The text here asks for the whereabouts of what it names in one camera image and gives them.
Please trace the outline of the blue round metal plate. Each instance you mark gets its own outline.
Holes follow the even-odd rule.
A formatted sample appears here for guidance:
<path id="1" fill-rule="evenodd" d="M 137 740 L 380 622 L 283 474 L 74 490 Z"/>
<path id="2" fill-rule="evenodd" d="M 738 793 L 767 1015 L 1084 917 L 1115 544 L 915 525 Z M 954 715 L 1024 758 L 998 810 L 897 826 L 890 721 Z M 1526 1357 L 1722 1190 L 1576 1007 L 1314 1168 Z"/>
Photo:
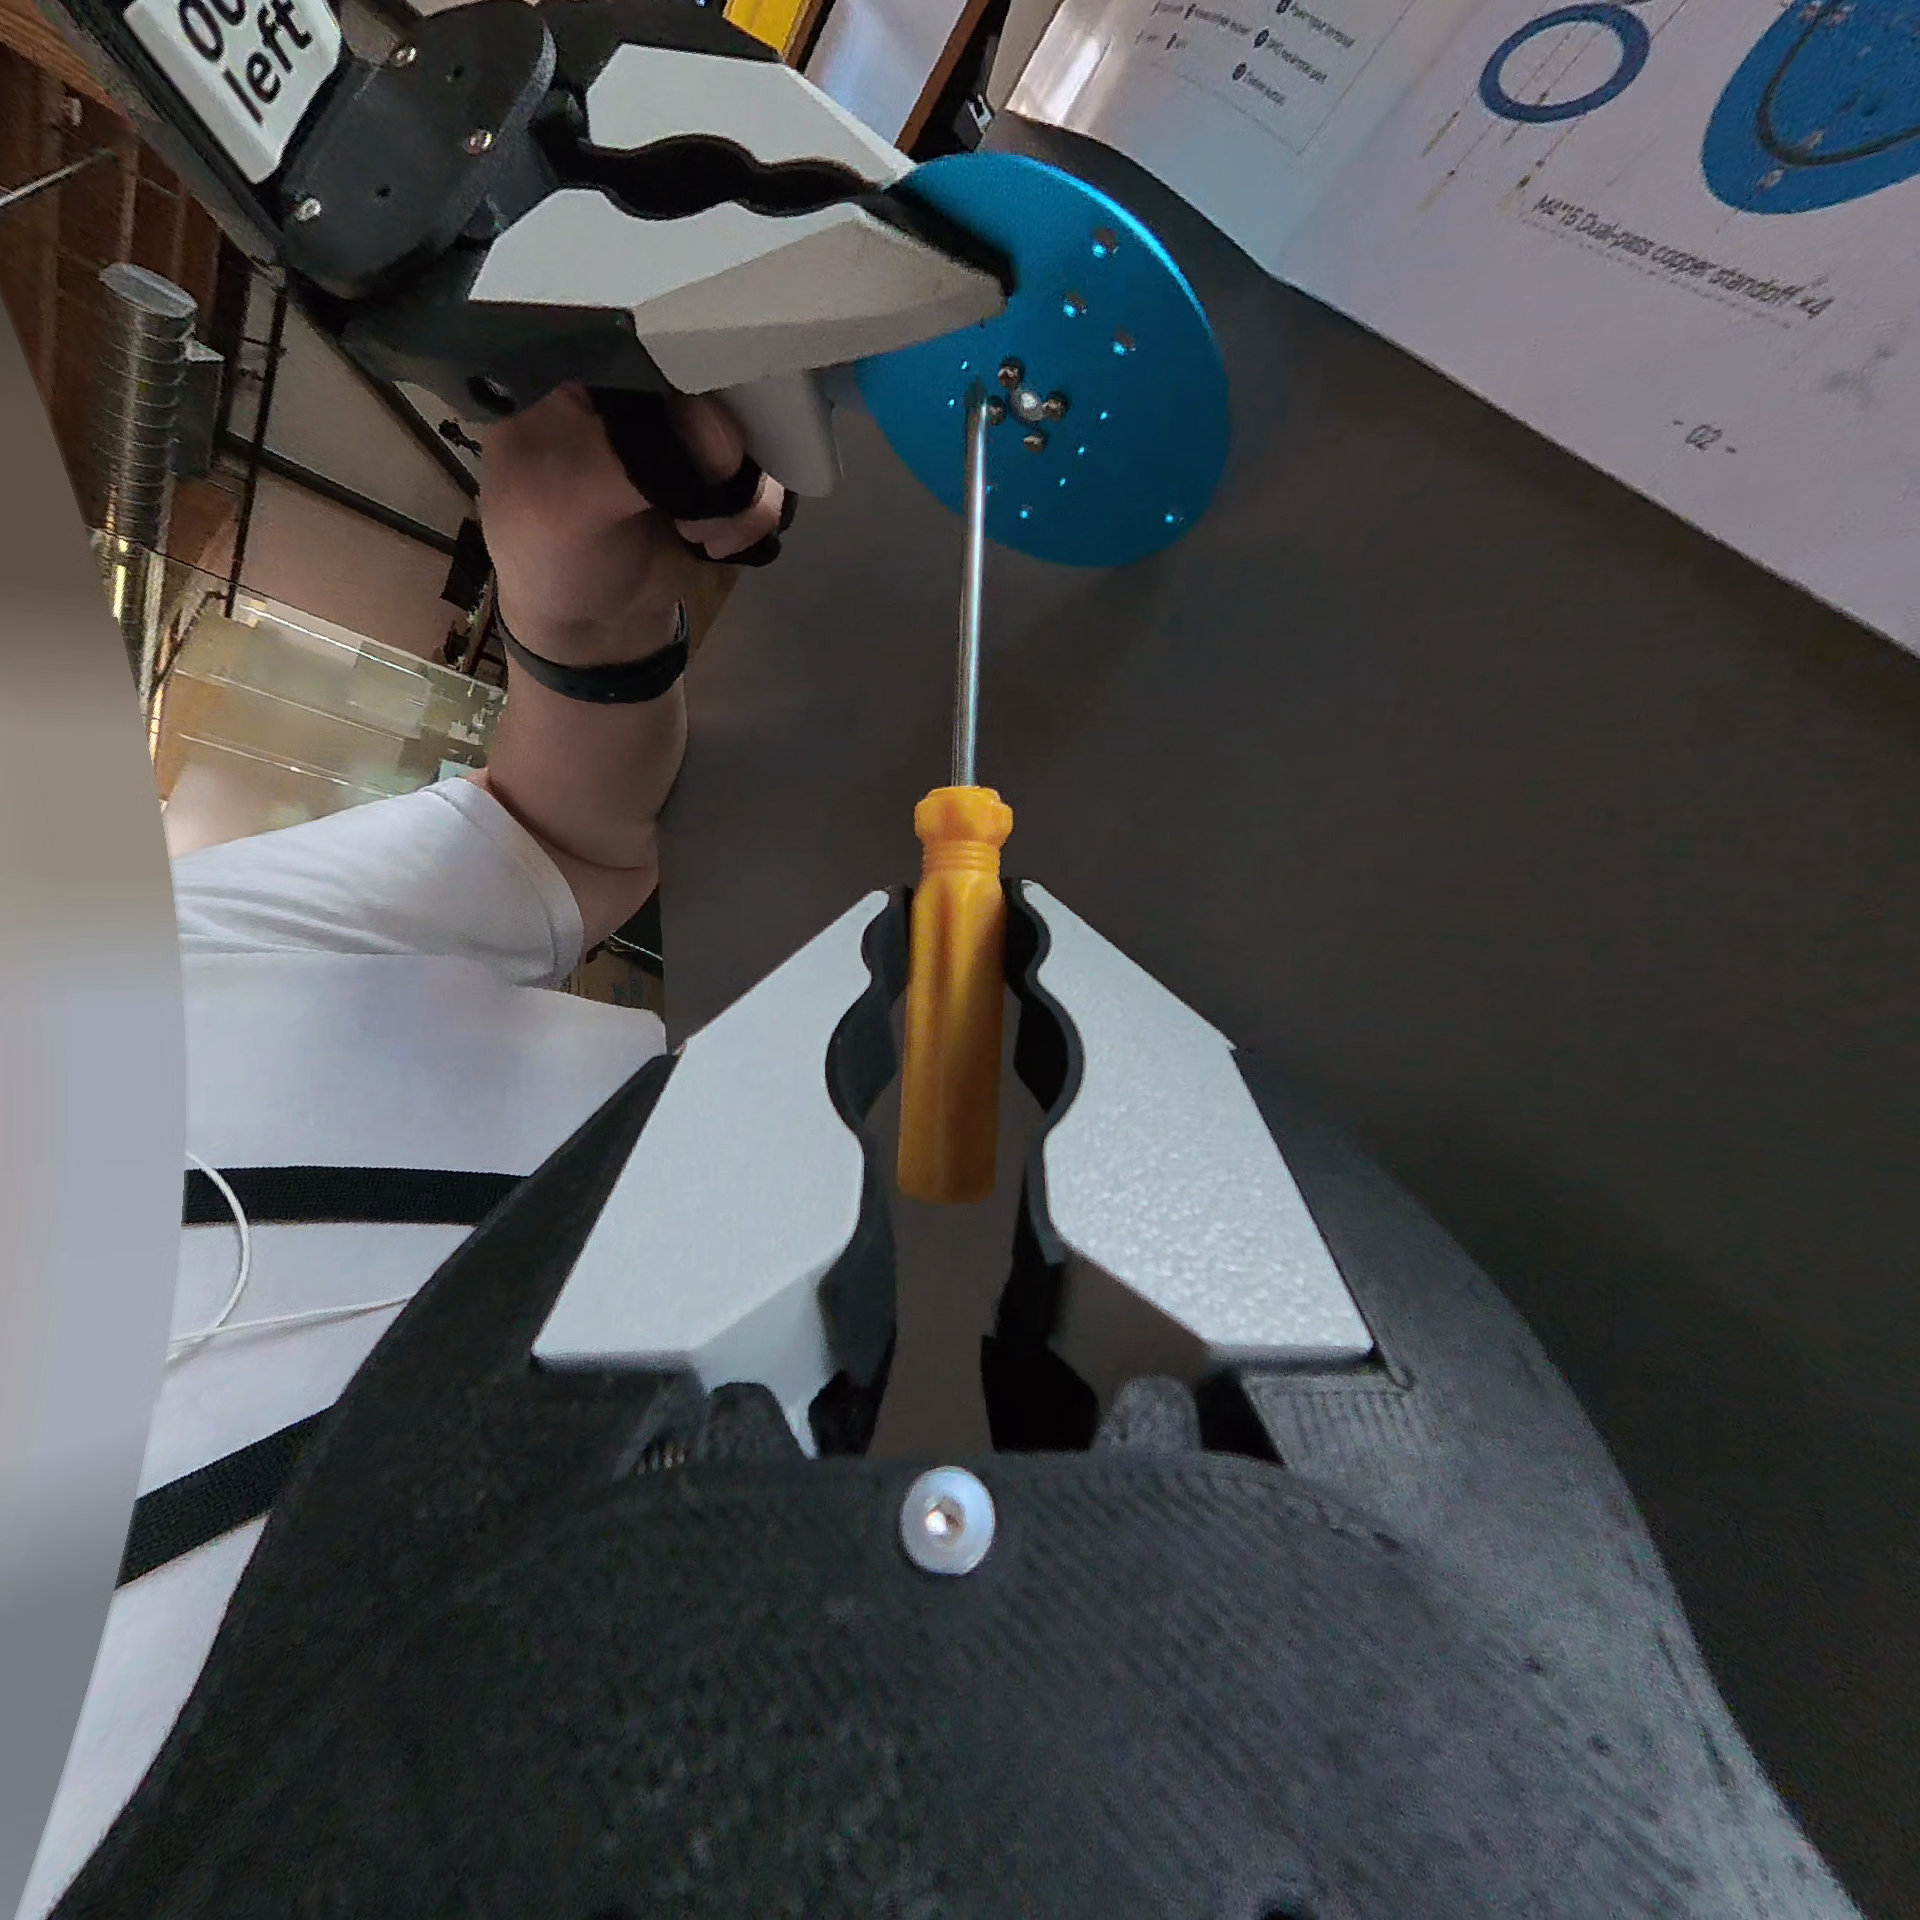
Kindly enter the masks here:
<path id="1" fill-rule="evenodd" d="M 1014 153 L 963 153 L 907 178 L 1012 272 L 1004 309 L 856 367 L 860 398 L 913 476 L 969 503 L 969 396 L 987 431 L 985 536 L 1043 561 L 1113 567 L 1207 513 L 1230 449 L 1218 338 L 1160 237 L 1086 180 Z"/>

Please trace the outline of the person's white shirt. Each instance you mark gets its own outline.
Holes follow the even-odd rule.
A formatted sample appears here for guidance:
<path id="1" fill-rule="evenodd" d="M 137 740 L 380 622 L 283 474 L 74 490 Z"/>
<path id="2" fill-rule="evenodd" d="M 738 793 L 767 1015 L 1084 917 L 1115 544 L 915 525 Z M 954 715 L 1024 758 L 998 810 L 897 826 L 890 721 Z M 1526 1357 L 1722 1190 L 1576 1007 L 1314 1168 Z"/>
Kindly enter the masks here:
<path id="1" fill-rule="evenodd" d="M 121 1579 L 20 1915 L 174 1727 L 267 1511 L 401 1305 L 664 1046 L 565 989 L 572 890 L 454 777 L 174 857 L 187 1205 Z"/>

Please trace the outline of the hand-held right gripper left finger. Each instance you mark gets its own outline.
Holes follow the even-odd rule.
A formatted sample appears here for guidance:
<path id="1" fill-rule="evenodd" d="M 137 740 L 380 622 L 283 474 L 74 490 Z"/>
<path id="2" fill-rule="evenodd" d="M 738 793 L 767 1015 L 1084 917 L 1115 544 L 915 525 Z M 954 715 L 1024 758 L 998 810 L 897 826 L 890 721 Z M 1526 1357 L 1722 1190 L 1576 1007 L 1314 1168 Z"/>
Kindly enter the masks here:
<path id="1" fill-rule="evenodd" d="M 763 1384 L 868 1450 L 897 1340 L 888 1172 L 909 890 L 870 892 L 679 1048 L 532 1345 L 551 1371 Z"/>

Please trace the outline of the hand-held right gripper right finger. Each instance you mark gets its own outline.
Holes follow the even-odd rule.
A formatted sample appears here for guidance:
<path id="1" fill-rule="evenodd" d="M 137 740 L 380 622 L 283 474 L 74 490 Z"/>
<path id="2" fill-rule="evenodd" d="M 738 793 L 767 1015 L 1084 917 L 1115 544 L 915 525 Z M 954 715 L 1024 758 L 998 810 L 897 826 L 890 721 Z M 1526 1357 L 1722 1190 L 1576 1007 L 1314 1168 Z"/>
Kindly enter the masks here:
<path id="1" fill-rule="evenodd" d="M 1039 1120 L 981 1340 L 995 1450 L 1282 1450 L 1253 1382 L 1349 1375 L 1378 1344 L 1234 1042 L 1039 882 L 1008 908 Z"/>

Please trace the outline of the black wristband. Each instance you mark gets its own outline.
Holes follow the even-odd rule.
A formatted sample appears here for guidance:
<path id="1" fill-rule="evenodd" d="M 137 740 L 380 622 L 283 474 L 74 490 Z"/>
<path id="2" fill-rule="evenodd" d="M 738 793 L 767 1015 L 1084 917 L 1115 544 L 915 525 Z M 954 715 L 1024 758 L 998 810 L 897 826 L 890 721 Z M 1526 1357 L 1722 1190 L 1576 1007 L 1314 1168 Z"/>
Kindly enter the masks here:
<path id="1" fill-rule="evenodd" d="M 677 624 L 666 645 L 637 659 L 598 665 L 541 657 L 512 632 L 502 616 L 495 620 L 495 628 L 512 670 L 563 698 L 592 705 L 652 704 L 683 680 L 691 657 L 685 602 L 677 602 Z"/>

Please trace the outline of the open assembly manual booklet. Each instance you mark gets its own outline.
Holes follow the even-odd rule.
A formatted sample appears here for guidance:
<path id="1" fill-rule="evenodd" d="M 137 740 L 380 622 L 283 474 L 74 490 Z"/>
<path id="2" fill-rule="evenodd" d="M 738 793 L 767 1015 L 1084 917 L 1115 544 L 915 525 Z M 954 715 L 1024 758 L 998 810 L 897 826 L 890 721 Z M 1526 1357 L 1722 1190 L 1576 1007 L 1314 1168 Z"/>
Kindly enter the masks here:
<path id="1" fill-rule="evenodd" d="M 1915 1 L 1061 3 L 995 89 L 1917 649 Z"/>

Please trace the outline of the yellow-handled screwdriver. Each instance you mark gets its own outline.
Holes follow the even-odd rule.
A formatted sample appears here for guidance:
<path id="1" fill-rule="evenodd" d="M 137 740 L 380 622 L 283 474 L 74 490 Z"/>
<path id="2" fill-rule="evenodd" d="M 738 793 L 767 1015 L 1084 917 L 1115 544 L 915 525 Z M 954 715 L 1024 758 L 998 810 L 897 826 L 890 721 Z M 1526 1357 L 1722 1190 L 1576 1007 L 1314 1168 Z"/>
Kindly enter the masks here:
<path id="1" fill-rule="evenodd" d="M 977 779 L 987 451 L 995 398 L 967 394 L 965 563 L 950 781 L 915 810 L 923 871 L 911 902 L 897 1180 L 907 1198 L 971 1205 L 995 1188 L 1006 892 L 1014 814 Z"/>

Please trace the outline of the person's left hand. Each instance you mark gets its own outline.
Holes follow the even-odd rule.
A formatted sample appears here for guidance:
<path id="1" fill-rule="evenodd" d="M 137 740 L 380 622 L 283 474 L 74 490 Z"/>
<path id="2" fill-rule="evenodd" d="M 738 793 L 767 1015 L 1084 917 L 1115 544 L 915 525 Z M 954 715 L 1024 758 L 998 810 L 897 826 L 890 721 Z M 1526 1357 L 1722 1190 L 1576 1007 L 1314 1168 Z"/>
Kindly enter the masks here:
<path id="1" fill-rule="evenodd" d="M 602 667 L 681 635 L 699 567 L 777 534 L 788 493 L 765 476 L 736 515 L 660 511 L 571 381 L 489 429 L 481 505 L 510 633 L 541 659 Z"/>

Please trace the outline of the person's left forearm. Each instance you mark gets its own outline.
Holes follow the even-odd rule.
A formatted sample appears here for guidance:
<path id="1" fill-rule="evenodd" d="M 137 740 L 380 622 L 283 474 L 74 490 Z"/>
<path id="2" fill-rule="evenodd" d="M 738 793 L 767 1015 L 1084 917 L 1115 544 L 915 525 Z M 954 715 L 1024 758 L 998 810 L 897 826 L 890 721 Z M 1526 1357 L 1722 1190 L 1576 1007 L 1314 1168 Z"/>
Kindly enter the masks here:
<path id="1" fill-rule="evenodd" d="M 598 704 L 514 667 L 479 785 L 572 890 L 580 954 L 629 923 L 660 884 L 660 816 L 685 760 L 685 684 Z"/>

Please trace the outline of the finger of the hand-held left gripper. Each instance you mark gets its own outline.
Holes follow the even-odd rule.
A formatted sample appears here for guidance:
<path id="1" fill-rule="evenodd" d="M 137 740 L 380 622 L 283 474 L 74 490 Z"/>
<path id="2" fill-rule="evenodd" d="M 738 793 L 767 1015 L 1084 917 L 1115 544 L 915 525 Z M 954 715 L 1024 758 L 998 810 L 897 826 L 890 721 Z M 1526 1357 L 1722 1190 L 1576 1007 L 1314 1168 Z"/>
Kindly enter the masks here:
<path id="1" fill-rule="evenodd" d="M 853 363 L 995 318 L 998 277 L 860 204 L 652 221 L 565 188 L 497 239 L 481 305 L 625 312 L 666 381 L 711 394 Z"/>
<path id="2" fill-rule="evenodd" d="M 621 44 L 586 89 L 582 176 L 631 211 L 814 211 L 913 170 L 781 60 Z"/>

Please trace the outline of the silver ventilation duct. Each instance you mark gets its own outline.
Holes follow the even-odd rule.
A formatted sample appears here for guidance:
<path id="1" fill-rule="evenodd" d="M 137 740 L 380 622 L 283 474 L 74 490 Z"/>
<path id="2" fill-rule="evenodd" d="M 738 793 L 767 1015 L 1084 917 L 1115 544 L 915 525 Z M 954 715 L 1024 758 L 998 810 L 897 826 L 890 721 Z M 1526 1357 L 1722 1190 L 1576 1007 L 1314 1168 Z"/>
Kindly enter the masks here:
<path id="1" fill-rule="evenodd" d="M 90 453 L 96 550 L 113 567 L 164 550 L 178 482 L 205 480 L 226 359 L 201 342 L 201 309 L 176 281 L 113 262 L 98 285 Z"/>

